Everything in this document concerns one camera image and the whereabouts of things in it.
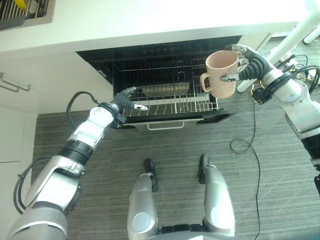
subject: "open dishwasher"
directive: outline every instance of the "open dishwasher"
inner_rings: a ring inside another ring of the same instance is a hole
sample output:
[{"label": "open dishwasher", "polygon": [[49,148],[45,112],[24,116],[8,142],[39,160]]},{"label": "open dishwasher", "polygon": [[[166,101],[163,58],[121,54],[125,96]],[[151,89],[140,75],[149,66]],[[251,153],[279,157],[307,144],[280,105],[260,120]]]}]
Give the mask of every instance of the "open dishwasher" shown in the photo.
[{"label": "open dishwasher", "polygon": [[107,81],[114,95],[140,87],[130,99],[148,111],[124,110],[127,123],[140,130],[183,129],[200,123],[217,123],[232,115],[204,92],[200,75],[206,58],[241,36],[170,42],[78,52]]}]

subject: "countertop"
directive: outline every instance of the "countertop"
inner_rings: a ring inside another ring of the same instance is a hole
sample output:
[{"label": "countertop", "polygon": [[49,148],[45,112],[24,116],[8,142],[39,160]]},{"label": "countertop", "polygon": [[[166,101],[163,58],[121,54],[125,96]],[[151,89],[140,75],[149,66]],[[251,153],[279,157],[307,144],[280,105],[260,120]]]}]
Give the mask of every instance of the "countertop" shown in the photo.
[{"label": "countertop", "polygon": [[303,0],[56,0],[51,23],[0,31],[0,58],[291,30]]}]

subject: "wire rack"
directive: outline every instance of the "wire rack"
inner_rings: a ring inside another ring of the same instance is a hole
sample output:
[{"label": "wire rack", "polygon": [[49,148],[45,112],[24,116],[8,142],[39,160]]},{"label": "wire rack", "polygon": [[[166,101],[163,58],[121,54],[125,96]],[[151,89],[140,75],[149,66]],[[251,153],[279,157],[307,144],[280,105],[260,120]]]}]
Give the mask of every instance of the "wire rack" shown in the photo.
[{"label": "wire rack", "polygon": [[27,19],[43,17],[49,0],[29,0],[26,11],[19,8],[14,0],[0,0],[0,21],[25,16]]},{"label": "wire rack", "polygon": [[184,114],[218,110],[214,97],[203,92],[200,75],[206,71],[206,56],[160,63],[126,64],[119,67],[120,77],[129,87],[140,90],[130,99],[148,106],[148,111],[124,110],[126,117]]}]

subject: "dishwasher handle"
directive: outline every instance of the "dishwasher handle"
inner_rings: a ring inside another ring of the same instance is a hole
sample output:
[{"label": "dishwasher handle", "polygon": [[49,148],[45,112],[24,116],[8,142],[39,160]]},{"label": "dishwasher handle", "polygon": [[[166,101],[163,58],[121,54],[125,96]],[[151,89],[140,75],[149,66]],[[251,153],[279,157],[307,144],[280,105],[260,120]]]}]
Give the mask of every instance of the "dishwasher handle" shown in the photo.
[{"label": "dishwasher handle", "polygon": [[185,122],[182,121],[181,123],[182,123],[181,126],[157,127],[157,128],[151,128],[151,127],[150,127],[150,124],[148,123],[148,124],[146,125],[146,128],[147,128],[149,131],[182,129],[182,128],[185,126]]}]

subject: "floor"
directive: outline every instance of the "floor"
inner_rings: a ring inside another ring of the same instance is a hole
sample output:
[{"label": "floor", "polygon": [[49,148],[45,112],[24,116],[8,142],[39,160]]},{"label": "floor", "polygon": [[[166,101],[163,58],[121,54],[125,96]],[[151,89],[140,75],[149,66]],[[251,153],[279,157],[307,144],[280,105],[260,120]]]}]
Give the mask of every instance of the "floor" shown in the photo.
[{"label": "floor", "polygon": [[[273,38],[261,52],[268,54],[281,39]],[[299,44],[293,51],[307,54],[309,64],[320,64],[320,42]],[[313,99],[320,101],[320,89]],[[200,224],[204,186],[197,180],[199,157],[208,153],[224,175],[236,218],[236,235],[254,239],[258,231],[256,190],[258,166],[251,150],[235,154],[234,138],[250,140],[253,103],[247,92],[235,93],[219,106],[237,114],[218,124],[199,124],[194,129],[141,132],[109,129],[80,179],[82,195],[68,216],[68,239],[127,239],[129,195],[143,173],[143,160],[156,163],[159,191],[154,194],[161,226]],[[84,120],[86,112],[74,113]],[[261,232],[259,240],[314,231],[320,225],[319,195],[314,176],[319,174],[310,157],[271,100],[255,106],[256,135],[253,147],[261,164],[258,195]],[[72,133],[64,113],[39,115],[34,158],[58,152]]]}]

